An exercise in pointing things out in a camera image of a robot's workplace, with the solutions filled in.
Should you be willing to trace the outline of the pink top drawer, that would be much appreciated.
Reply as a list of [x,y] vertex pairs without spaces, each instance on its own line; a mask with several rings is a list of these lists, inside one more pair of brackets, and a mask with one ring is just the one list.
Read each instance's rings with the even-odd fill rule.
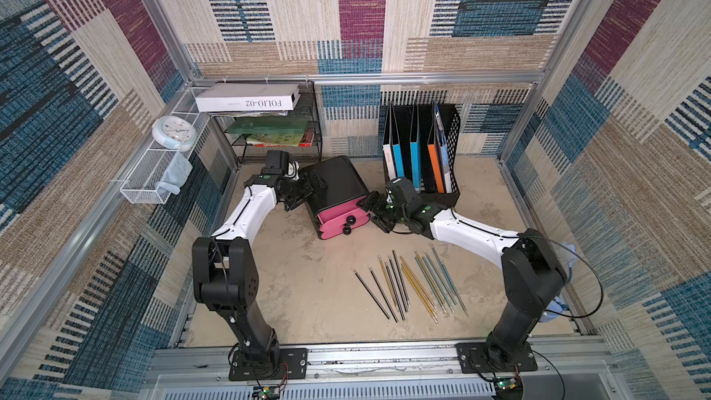
[[362,197],[355,198],[320,211],[317,215],[317,220],[320,222],[322,230],[325,231],[335,229],[337,226],[343,226],[349,217],[355,218],[356,222],[368,220],[368,213],[357,205],[361,200]]

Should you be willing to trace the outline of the black drawer cabinet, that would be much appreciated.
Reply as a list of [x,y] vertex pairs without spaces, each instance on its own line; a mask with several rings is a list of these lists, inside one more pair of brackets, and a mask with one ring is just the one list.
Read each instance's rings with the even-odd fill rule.
[[324,209],[368,195],[368,187],[361,179],[349,157],[340,156],[305,167],[316,170],[327,181],[328,187],[307,200],[309,214],[316,220]]

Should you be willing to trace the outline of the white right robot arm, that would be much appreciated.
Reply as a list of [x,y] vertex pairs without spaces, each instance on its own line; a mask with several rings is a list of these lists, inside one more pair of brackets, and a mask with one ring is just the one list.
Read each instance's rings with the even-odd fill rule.
[[458,246],[502,272],[507,303],[486,340],[459,351],[464,372],[538,370],[530,333],[568,281],[545,237],[535,229],[517,233],[463,217],[422,198],[407,178],[389,181],[384,193],[372,192],[357,205],[385,233],[402,225],[409,233]]

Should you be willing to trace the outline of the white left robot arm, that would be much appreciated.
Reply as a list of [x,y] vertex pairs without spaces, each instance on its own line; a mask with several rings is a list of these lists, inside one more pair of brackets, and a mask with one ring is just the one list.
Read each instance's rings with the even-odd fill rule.
[[233,213],[192,246],[194,298],[222,317],[236,337],[228,353],[232,381],[275,380],[286,370],[278,335],[257,305],[259,275],[252,244],[280,202],[290,211],[326,188],[318,172],[301,170],[290,154],[270,150],[265,167],[244,183]]

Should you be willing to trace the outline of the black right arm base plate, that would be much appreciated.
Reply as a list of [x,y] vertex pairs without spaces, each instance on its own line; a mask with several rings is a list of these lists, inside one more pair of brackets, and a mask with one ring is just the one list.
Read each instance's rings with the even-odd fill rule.
[[461,370],[466,374],[538,370],[533,350],[527,342],[513,352],[507,352],[501,346],[487,342],[457,343],[455,351]]

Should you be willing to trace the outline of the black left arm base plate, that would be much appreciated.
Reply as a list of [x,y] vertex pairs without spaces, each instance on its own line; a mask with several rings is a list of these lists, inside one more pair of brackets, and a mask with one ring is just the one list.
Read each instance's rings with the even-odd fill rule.
[[308,349],[280,348],[268,353],[256,353],[240,346],[228,355],[229,381],[303,380],[307,376]]

